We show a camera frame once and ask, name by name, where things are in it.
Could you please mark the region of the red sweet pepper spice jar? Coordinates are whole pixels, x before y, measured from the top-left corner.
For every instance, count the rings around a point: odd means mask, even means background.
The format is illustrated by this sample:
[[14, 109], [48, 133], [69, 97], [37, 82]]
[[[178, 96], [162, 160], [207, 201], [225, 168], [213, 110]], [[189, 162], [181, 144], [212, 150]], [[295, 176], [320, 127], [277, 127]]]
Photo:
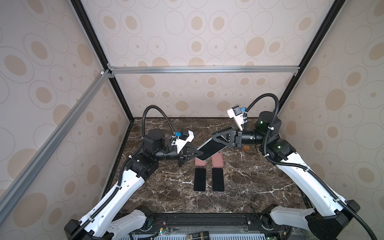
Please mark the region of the red sweet pepper spice jar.
[[246, 152], [246, 153], [249, 153], [251, 150], [250, 146], [249, 145], [243, 145], [243, 151]]

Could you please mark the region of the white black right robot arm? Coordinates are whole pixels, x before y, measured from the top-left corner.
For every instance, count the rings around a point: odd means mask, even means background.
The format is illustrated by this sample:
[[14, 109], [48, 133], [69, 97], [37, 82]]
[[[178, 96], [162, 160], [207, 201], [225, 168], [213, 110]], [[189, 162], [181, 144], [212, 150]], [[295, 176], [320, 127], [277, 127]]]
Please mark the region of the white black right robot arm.
[[274, 113], [261, 112], [253, 130], [245, 127], [243, 108], [236, 106], [227, 113], [236, 125], [214, 133], [212, 140], [230, 148], [259, 145], [261, 153], [290, 177], [312, 204], [309, 209], [271, 205], [261, 218], [267, 223], [267, 230], [271, 224], [287, 225], [310, 231], [320, 240], [335, 240], [352, 219], [359, 219], [359, 204], [347, 201], [324, 183], [296, 149], [280, 137], [282, 122]]

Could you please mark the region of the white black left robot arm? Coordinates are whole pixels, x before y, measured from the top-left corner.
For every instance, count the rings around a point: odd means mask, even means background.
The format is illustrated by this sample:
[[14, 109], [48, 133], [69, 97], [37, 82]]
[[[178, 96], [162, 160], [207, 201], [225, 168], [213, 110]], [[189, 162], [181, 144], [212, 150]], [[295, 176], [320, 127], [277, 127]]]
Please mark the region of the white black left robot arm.
[[139, 152], [128, 159], [117, 183], [80, 220], [70, 220], [65, 226], [69, 240], [119, 240], [135, 230], [150, 228], [152, 216], [146, 208], [136, 209], [116, 219], [128, 199], [158, 169], [160, 160], [178, 160], [179, 164], [200, 154], [191, 145], [194, 133], [175, 132], [171, 139], [161, 129], [152, 129], [143, 136]]

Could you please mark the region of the dark bottle at front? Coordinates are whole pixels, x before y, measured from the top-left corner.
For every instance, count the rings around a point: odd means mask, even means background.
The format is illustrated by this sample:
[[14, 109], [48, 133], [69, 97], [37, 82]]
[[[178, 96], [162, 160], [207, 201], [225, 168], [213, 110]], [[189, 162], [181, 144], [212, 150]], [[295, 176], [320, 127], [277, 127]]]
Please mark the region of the dark bottle at front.
[[186, 235], [186, 240], [210, 240], [210, 234], [208, 231], [191, 233]]

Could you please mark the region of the black corner frame post right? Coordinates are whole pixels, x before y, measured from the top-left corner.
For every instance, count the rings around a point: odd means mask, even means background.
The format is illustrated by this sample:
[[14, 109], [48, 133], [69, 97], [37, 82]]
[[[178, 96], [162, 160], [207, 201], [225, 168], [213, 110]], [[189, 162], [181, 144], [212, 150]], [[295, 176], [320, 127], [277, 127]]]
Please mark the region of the black corner frame post right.
[[319, 46], [321, 45], [322, 41], [326, 37], [327, 33], [332, 27], [332, 24], [337, 19], [340, 11], [342, 10], [346, 2], [347, 2], [346, 0], [333, 1], [330, 7], [330, 10], [325, 15], [325, 18], [321, 22], [320, 27], [316, 32], [314, 39], [311, 41], [306, 53], [304, 54], [304, 57], [302, 58], [299, 64], [300, 68], [298, 72], [293, 75], [293, 77], [289, 81], [289, 84], [287, 85], [285, 91], [283, 92], [279, 100], [279, 103], [280, 103], [279, 112], [283, 109], [283, 106], [287, 103], [288, 98], [290, 97], [291, 93], [294, 91], [294, 88], [296, 87], [298, 81], [300, 80], [301, 76], [305, 72], [307, 66], [311, 62], [316, 51], [319, 49]]

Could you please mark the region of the pink phone case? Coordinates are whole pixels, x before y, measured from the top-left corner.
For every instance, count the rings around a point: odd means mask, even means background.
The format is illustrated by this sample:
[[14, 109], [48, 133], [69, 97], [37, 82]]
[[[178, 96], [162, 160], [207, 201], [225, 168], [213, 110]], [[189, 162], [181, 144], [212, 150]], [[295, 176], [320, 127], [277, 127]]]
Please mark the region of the pink phone case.
[[202, 161], [198, 158], [195, 158], [195, 166], [197, 167], [205, 167], [207, 165], [207, 161]]
[[223, 168], [224, 159], [221, 152], [218, 152], [212, 156], [212, 167], [213, 168]]

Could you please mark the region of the light blue cased phone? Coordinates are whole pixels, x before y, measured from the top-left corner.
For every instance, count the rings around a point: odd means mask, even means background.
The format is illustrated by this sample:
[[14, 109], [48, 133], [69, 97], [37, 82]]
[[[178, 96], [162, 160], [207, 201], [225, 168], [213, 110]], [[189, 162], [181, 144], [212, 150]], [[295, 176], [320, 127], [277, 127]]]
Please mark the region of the light blue cased phone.
[[227, 147], [225, 143], [227, 143], [228, 141], [225, 140], [222, 136], [218, 137], [218, 140], [219, 142], [216, 142], [215, 140], [210, 138], [208, 141], [198, 147], [197, 150], [202, 152], [203, 154], [198, 156], [197, 158], [199, 160], [206, 161], [207, 159], [211, 158], [214, 154], [220, 152], [221, 150]]

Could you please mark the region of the black corner frame post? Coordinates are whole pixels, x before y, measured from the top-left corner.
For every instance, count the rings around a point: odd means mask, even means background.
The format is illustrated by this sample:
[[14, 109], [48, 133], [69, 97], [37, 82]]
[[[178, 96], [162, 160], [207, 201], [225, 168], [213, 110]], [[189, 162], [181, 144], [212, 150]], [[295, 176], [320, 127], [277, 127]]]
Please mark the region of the black corner frame post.
[[320, 27], [316, 32], [314, 39], [311, 41], [306, 53], [304, 54], [304, 57], [302, 58], [299, 64], [300, 68], [298, 72], [293, 75], [293, 77], [289, 81], [289, 84], [287, 85], [285, 91], [283, 92], [279, 100], [279, 103], [280, 103], [279, 112], [283, 109], [283, 106], [287, 103], [288, 98], [290, 97], [291, 93], [294, 91], [294, 88], [296, 87], [298, 81], [300, 80], [301, 76], [305, 72], [307, 66], [311, 62], [316, 51], [319, 49], [319, 46], [321, 45], [322, 41], [326, 37], [327, 33], [332, 27], [332, 24], [337, 19], [340, 11], [342, 10], [346, 2], [347, 2], [346, 0], [333, 1], [330, 7], [330, 10], [325, 15], [325, 18], [321, 22]]
[[[81, 1], [77, 0], [70, 0], [70, 3], [72, 7], [74, 8], [74, 12], [79, 18], [79, 21], [84, 29], [84, 32], [86, 33], [94, 52], [97, 55], [97, 58], [99, 62], [101, 63], [104, 70], [110, 70], [109, 61], [106, 57], [106, 54], [103, 50], [103, 47], [101, 45], [101, 42], [99, 41], [99, 38], [92, 26], [92, 23], [90, 21], [90, 18], [88, 17], [88, 14], [86, 13], [86, 9]], [[109, 78], [109, 81], [113, 87], [113, 90], [115, 91], [115, 94], [118, 97], [118, 100], [120, 104], [123, 107], [123, 110], [129, 120], [129, 122], [132, 122], [135, 118], [133, 117], [133, 114], [128, 106], [128, 103], [123, 95], [123, 91], [116, 79], [116, 77], [111, 74], [111, 77]]]

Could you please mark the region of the diagonal aluminium rail left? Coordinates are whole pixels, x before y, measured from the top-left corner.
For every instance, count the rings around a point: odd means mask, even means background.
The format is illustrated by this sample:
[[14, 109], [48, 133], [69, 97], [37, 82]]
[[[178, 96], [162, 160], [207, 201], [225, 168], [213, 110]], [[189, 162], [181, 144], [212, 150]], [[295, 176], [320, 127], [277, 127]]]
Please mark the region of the diagonal aluminium rail left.
[[84, 112], [85, 108], [89, 105], [100, 87], [110, 75], [111, 71], [107, 69], [99, 74], [73, 108], [70, 109], [59, 126], [52, 132], [50, 137], [36, 152], [23, 171], [10, 185], [4, 196], [1, 198], [1, 225], [4, 224], [12, 210], [16, 207], [22, 196], [58, 148], [59, 144], [63, 141], [64, 137], [74, 126], [80, 115]]

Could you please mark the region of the horizontal aluminium rail back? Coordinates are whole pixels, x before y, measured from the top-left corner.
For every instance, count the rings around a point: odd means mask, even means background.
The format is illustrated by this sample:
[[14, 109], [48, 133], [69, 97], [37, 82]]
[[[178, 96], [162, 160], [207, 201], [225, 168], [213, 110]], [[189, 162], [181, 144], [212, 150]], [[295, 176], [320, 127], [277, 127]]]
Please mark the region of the horizontal aluminium rail back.
[[111, 67], [112, 74], [297, 73], [299, 66]]

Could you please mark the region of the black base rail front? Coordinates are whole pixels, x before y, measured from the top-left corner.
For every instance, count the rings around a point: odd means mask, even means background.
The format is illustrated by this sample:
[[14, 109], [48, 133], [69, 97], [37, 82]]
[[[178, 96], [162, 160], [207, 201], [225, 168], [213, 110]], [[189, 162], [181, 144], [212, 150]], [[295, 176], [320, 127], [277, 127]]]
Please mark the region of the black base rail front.
[[294, 229], [309, 231], [303, 214], [286, 218], [267, 213], [154, 214], [151, 225], [123, 236], [124, 240], [186, 240], [186, 235], [208, 231], [210, 240], [291, 240]]

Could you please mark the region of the phone with black screen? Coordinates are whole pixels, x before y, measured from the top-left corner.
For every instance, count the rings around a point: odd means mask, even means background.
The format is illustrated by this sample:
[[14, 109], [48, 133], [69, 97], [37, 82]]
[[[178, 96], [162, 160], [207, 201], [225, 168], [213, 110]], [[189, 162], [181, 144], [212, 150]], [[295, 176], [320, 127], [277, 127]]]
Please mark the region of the phone with black screen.
[[224, 171], [222, 168], [212, 168], [212, 188], [215, 192], [224, 192]]

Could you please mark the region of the black corner frame post left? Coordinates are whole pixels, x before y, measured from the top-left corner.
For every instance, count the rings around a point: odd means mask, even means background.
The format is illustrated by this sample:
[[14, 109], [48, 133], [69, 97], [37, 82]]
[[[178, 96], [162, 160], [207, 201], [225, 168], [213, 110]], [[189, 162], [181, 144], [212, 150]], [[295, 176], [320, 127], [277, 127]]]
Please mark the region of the black corner frame post left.
[[[104, 70], [110, 70], [109, 61], [106, 57], [106, 54], [103, 50], [103, 47], [101, 45], [101, 42], [99, 41], [99, 38], [92, 26], [92, 23], [90, 21], [90, 18], [88, 17], [88, 14], [86, 13], [86, 9], [81, 1], [77, 0], [70, 0], [70, 3], [72, 7], [74, 8], [74, 12], [79, 18], [79, 21], [84, 29], [84, 32], [86, 33], [94, 52], [97, 55], [97, 58], [99, 62], [101, 63]], [[116, 77], [111, 74], [111, 77], [109, 78], [109, 81], [113, 87], [113, 90], [115, 91], [115, 94], [118, 97], [118, 100], [120, 104], [123, 107], [123, 110], [129, 120], [129, 122], [132, 122], [135, 118], [133, 117], [133, 114], [128, 106], [128, 103], [123, 95], [123, 91], [116, 79]]]

